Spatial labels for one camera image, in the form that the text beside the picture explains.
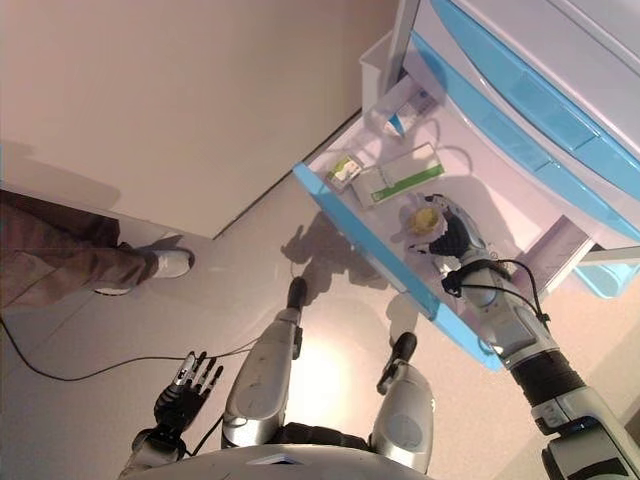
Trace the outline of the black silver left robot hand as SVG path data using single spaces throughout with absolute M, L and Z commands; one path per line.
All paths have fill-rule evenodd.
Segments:
M 190 352 L 172 381 L 158 396 L 154 418 L 161 432 L 180 436 L 186 431 L 216 386 L 224 367 L 216 357 Z

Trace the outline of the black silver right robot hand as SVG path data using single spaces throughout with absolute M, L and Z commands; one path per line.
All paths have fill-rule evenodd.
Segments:
M 423 255 L 453 257 L 466 265 L 474 260 L 489 260 L 490 253 L 476 222 L 450 198 L 433 194 L 424 197 L 426 206 L 437 213 L 434 233 L 410 244 L 408 250 Z

